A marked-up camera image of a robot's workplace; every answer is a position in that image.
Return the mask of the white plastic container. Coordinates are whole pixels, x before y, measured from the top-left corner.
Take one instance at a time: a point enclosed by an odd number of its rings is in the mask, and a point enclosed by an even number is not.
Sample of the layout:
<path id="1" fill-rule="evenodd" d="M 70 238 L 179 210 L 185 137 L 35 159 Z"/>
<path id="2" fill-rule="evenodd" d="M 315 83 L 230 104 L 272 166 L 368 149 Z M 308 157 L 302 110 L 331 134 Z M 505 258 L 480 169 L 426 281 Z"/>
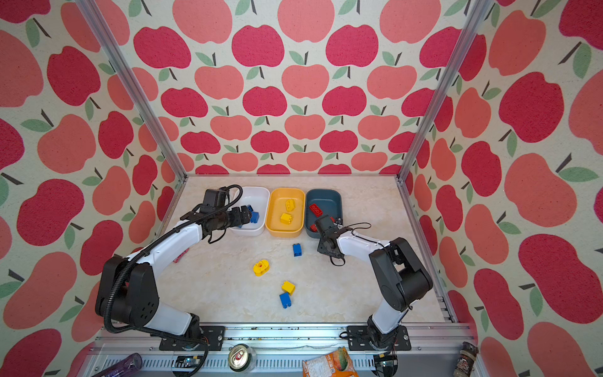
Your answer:
<path id="1" fill-rule="evenodd" d="M 244 186 L 243 196 L 234 205 L 234 207 L 251 205 L 254 211 L 259 213 L 259 220 L 257 223 L 249 223 L 245 226 L 230 228 L 229 231 L 237 236 L 242 237 L 260 236 L 265 230 L 269 199 L 270 191 L 267 188 L 259 186 Z"/>

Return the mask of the dark teal plastic container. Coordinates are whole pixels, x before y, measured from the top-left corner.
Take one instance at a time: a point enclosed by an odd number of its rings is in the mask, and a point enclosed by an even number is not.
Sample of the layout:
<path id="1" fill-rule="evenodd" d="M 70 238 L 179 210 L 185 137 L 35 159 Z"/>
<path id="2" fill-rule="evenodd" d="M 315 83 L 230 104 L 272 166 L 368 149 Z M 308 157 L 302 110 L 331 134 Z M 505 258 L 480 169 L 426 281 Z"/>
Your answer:
<path id="1" fill-rule="evenodd" d="M 342 224 L 343 209 L 342 197 L 339 192 L 333 189 L 315 188 L 306 193 L 306 208 L 305 208 L 305 230 L 309 237 L 319 239 L 320 235 L 312 231 L 311 226 L 314 226 L 317 216 L 309 209 L 316 204 L 322 210 L 324 215 L 329 215 Z"/>

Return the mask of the yellow lego brick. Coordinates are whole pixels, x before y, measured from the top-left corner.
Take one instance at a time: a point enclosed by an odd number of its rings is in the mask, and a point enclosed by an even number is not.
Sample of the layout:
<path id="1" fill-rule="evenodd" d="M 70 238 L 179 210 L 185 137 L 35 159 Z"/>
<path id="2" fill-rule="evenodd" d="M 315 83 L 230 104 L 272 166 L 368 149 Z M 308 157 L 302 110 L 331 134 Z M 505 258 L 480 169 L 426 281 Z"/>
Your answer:
<path id="1" fill-rule="evenodd" d="M 287 294 L 293 295 L 293 293 L 295 292 L 296 286 L 293 283 L 291 283 L 290 281 L 284 281 L 281 288 Z"/>
<path id="2" fill-rule="evenodd" d="M 287 212 L 292 212 L 293 210 L 295 210 L 295 201 L 293 199 L 287 199 L 285 202 L 285 206 Z"/>
<path id="3" fill-rule="evenodd" d="M 290 225 L 293 222 L 293 216 L 289 213 L 284 212 L 280 216 L 280 222 L 285 225 Z"/>

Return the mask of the yellow round lego piece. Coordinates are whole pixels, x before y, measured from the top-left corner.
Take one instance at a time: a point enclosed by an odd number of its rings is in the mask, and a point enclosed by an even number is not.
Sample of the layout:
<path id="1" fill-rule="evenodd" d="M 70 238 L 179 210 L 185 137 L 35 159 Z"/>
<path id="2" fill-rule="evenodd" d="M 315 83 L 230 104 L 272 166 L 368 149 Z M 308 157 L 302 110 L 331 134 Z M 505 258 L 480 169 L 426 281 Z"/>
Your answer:
<path id="1" fill-rule="evenodd" d="M 266 259 L 262 259 L 253 266 L 253 272 L 255 276 L 263 276 L 268 273 L 269 269 L 270 264 L 269 261 Z"/>

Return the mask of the yellow lego brick front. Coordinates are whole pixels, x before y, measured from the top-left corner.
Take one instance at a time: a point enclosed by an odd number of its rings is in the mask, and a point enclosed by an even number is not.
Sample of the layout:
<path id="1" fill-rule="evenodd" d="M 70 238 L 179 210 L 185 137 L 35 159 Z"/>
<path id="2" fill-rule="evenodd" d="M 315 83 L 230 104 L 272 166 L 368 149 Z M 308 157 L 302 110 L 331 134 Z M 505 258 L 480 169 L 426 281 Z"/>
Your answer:
<path id="1" fill-rule="evenodd" d="M 293 293 L 295 292 L 296 286 L 293 283 L 291 283 L 290 281 L 284 281 L 281 288 L 287 294 L 293 295 Z"/>

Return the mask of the blue lego brick front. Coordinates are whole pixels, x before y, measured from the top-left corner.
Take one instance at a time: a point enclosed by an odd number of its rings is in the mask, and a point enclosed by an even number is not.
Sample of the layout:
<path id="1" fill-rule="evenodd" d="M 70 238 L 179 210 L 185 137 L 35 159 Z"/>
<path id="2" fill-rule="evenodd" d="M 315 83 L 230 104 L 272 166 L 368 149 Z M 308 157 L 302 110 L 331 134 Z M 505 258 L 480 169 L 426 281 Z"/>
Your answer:
<path id="1" fill-rule="evenodd" d="M 287 292 L 280 294 L 280 302 L 284 309 L 291 307 L 291 296 Z"/>

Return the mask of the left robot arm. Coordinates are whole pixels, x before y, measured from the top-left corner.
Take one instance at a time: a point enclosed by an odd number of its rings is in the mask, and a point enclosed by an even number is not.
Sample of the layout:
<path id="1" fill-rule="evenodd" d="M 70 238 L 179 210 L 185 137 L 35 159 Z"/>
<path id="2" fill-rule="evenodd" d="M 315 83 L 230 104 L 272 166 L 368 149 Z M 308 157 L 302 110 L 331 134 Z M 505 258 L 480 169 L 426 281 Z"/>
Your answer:
<path id="1" fill-rule="evenodd" d="M 110 258 L 101 273 L 95 304 L 105 330 L 112 334 L 141 331 L 192 349 L 206 347 L 199 317 L 162 303 L 156 277 L 187 249 L 204 239 L 212 242 L 212 232 L 246 225 L 251 217 L 247 206 L 196 207 L 149 246 L 128 257 Z"/>

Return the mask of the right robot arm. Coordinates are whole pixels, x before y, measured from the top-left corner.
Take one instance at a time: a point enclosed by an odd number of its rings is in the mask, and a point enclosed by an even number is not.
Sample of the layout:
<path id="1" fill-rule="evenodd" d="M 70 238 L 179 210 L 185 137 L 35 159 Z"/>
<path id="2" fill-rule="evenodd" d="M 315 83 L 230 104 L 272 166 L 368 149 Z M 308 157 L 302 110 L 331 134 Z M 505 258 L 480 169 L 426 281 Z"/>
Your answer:
<path id="1" fill-rule="evenodd" d="M 371 265 L 383 301 L 367 320 L 364 341 L 376 350 L 391 350 L 400 322 L 412 305 L 433 288 L 433 281 L 410 243 L 404 238 L 376 240 L 324 215 L 315 221 L 320 235 L 317 251 L 331 261 L 355 257 Z"/>

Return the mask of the yellow plastic container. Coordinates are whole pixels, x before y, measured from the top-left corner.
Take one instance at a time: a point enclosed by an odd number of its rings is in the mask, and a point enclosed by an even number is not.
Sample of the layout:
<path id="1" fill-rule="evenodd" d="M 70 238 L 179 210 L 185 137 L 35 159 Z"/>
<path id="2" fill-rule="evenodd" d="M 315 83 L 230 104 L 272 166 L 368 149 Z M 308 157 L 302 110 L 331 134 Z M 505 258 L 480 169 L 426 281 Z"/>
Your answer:
<path id="1" fill-rule="evenodd" d="M 305 223 L 306 194 L 298 188 L 276 188 L 271 192 L 266 228 L 273 237 L 295 238 Z"/>

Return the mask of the pink snack packet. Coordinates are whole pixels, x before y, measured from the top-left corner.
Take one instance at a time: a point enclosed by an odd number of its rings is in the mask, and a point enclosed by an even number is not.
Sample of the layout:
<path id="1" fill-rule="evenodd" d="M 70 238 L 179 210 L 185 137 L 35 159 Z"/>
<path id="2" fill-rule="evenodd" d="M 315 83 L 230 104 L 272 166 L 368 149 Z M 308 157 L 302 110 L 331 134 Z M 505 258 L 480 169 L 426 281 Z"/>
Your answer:
<path id="1" fill-rule="evenodd" d="M 177 258 L 174 259 L 174 263 L 178 263 L 188 253 L 188 251 L 189 249 L 186 249 L 179 256 L 177 256 Z"/>

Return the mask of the orange snack bag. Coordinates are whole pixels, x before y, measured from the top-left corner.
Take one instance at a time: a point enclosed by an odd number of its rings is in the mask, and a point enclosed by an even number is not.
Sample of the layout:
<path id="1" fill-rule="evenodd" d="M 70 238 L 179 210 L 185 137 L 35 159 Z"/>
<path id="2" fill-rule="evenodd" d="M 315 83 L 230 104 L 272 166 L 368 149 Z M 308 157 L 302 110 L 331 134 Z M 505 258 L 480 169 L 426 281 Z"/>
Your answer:
<path id="1" fill-rule="evenodd" d="M 347 348 L 302 363 L 304 377 L 358 377 Z"/>

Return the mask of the black round object front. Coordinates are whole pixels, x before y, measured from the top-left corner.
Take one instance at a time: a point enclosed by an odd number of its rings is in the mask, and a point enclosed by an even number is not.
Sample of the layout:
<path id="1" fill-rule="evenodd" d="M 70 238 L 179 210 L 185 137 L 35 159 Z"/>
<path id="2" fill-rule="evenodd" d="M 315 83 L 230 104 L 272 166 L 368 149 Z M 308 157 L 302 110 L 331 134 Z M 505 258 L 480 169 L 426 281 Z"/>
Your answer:
<path id="1" fill-rule="evenodd" d="M 398 359 L 395 353 L 380 353 L 374 356 L 375 370 L 373 373 L 377 377 L 393 377 L 397 373 Z"/>

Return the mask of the dark spice jar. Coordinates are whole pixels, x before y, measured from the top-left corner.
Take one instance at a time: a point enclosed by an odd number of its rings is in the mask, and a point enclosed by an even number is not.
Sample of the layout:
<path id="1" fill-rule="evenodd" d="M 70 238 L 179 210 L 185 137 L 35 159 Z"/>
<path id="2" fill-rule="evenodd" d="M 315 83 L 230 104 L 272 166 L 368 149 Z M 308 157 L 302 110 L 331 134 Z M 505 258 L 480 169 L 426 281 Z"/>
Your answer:
<path id="1" fill-rule="evenodd" d="M 470 342 L 463 342 L 452 376 L 471 377 L 478 354 L 478 347 Z"/>

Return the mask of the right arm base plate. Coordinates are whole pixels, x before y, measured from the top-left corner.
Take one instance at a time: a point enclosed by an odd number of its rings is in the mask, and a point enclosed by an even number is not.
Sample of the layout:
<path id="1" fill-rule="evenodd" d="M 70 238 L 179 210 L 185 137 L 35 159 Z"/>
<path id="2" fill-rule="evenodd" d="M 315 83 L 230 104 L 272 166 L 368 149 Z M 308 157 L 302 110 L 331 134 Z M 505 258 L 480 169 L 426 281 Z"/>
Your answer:
<path id="1" fill-rule="evenodd" d="M 386 334 L 381 333 L 377 328 L 369 328 L 369 326 L 348 326 L 340 337 L 348 342 L 348 348 L 352 351 L 389 352 L 412 349 L 410 336 L 405 326 L 398 326 Z"/>

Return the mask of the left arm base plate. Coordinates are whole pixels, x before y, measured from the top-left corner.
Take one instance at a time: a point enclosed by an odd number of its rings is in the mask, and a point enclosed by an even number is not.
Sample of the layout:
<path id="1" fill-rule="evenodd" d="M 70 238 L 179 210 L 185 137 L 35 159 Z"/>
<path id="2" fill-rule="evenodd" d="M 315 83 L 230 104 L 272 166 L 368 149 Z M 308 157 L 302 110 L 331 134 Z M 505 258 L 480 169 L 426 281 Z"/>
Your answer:
<path id="1" fill-rule="evenodd" d="M 163 338 L 159 349 L 174 352 L 202 352 L 205 349 L 220 351 L 224 340 L 225 326 L 196 325 L 192 331 L 179 336 L 178 339 Z"/>

